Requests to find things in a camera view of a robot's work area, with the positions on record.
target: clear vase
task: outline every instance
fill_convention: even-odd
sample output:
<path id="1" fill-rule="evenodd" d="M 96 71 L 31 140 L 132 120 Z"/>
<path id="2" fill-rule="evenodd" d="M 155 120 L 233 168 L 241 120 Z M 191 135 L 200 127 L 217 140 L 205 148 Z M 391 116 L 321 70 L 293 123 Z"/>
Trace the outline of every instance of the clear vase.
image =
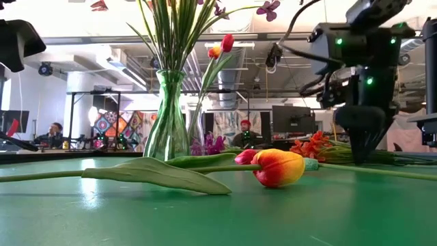
<path id="1" fill-rule="evenodd" d="M 202 128 L 201 110 L 196 111 L 197 103 L 188 103 L 185 127 L 189 134 L 189 127 L 193 123 L 193 133 L 188 136 L 191 155 L 205 155 L 205 134 Z"/>
<path id="2" fill-rule="evenodd" d="M 177 70 L 159 70 L 156 76 L 160 83 L 161 104 L 143 155 L 162 161 L 188 156 L 190 145 L 179 104 L 185 74 Z"/>

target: red cap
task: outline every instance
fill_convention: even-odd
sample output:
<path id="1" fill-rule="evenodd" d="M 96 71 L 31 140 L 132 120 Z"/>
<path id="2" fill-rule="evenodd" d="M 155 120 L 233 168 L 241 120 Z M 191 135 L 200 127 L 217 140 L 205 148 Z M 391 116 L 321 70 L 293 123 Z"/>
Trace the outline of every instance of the red cap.
<path id="1" fill-rule="evenodd" d="M 242 125 L 243 123 L 248 124 L 249 126 L 252 125 L 251 122 L 248 121 L 248 120 L 242 120 L 242 121 L 240 122 L 240 125 Z"/>

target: flower stem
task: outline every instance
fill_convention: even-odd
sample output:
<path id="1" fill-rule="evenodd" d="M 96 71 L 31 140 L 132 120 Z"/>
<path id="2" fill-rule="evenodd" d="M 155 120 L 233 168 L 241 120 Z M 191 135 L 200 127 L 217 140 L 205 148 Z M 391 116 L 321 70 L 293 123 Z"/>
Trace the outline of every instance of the flower stem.
<path id="1" fill-rule="evenodd" d="M 211 172 L 229 172 L 229 171 L 253 171 L 261 170 L 260 165 L 229 165 L 222 167 L 195 167 L 188 168 L 188 170 L 199 173 L 211 173 Z"/>
<path id="2" fill-rule="evenodd" d="M 47 179 L 47 178 L 81 177 L 82 173 L 83 170 L 50 172 L 50 173 L 43 173 L 43 174 L 0 176 L 0 182 L 16 182 L 16 181 L 25 181 L 25 180 Z"/>
<path id="3" fill-rule="evenodd" d="M 437 175 L 430 175 L 430 174 L 415 174 L 415 173 L 410 173 L 410 172 L 396 172 L 396 171 L 379 170 L 379 169 L 362 168 L 362 167 L 350 167 L 350 166 L 344 166 L 344 165 L 333 165 L 333 164 L 325 164 L 325 163 L 319 163 L 319 166 L 331 168 L 331 169 L 363 172 L 363 173 L 368 173 L 368 174 L 380 174 L 380 175 L 396 176 L 396 177 L 403 177 L 403 178 L 415 178 L 415 179 L 421 179 L 421 180 L 437 181 Z"/>

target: colorful quilt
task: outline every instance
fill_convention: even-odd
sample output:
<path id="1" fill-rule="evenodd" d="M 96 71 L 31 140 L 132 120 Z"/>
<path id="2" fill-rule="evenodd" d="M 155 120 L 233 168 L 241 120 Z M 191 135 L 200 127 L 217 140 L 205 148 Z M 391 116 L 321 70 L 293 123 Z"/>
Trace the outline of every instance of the colorful quilt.
<path id="1" fill-rule="evenodd" d="M 155 120 L 156 113 L 141 113 L 140 111 L 120 112 L 118 133 L 122 133 L 127 139 L 135 139 L 139 143 L 133 146 L 135 151 L 142 152 Z M 115 137 L 116 121 L 116 112 L 99 113 L 94 123 L 94 134 L 104 133 L 107 137 Z"/>

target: tulip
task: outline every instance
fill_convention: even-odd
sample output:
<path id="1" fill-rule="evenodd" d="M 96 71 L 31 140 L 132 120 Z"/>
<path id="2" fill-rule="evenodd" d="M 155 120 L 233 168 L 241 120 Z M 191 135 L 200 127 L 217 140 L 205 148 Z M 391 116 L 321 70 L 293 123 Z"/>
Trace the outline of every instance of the tulip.
<path id="1" fill-rule="evenodd" d="M 235 162 L 239 165 L 249 165 L 256 154 L 257 152 L 255 150 L 245 150 L 235 158 Z"/>
<path id="2" fill-rule="evenodd" d="M 221 50 L 223 52 L 230 52 L 234 45 L 234 37 L 232 34 L 226 34 L 223 40 L 221 40 Z"/>
<path id="3" fill-rule="evenodd" d="M 296 182 L 305 170 L 302 156 L 293 152 L 269 149 L 258 152 L 251 161 L 261 170 L 253 171 L 255 177 L 265 187 L 277 188 Z"/>
<path id="4" fill-rule="evenodd" d="M 208 51 L 208 57 L 209 58 L 214 58 L 217 59 L 220 56 L 220 47 L 212 47 L 209 51 Z"/>

